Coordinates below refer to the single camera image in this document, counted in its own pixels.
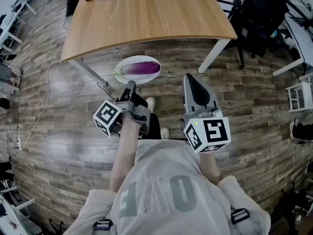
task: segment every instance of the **white stool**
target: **white stool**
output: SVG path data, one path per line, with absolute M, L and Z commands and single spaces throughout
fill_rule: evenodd
M 311 91 L 311 85 L 306 82 L 301 82 L 299 84 L 290 86 L 286 88 L 288 91 L 289 96 L 289 103 L 290 103 L 290 110 L 289 112 L 298 112 L 298 111 L 304 111 L 304 110 L 312 110 L 313 109 L 313 100 L 312 100 L 312 91 Z M 291 97 L 291 91 L 295 91 L 296 98 Z M 300 107 L 300 100 L 299 100 L 299 90 L 302 90 L 303 94 L 303 100 L 304 100 L 304 107 Z M 292 102 L 297 102 L 297 108 L 294 109 L 292 107 Z

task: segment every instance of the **wooden table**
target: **wooden table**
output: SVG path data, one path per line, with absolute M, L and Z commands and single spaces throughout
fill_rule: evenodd
M 214 38 L 204 72 L 237 35 L 216 0 L 80 0 L 64 44 L 62 61 L 107 83 L 79 57 L 97 50 L 162 39 Z

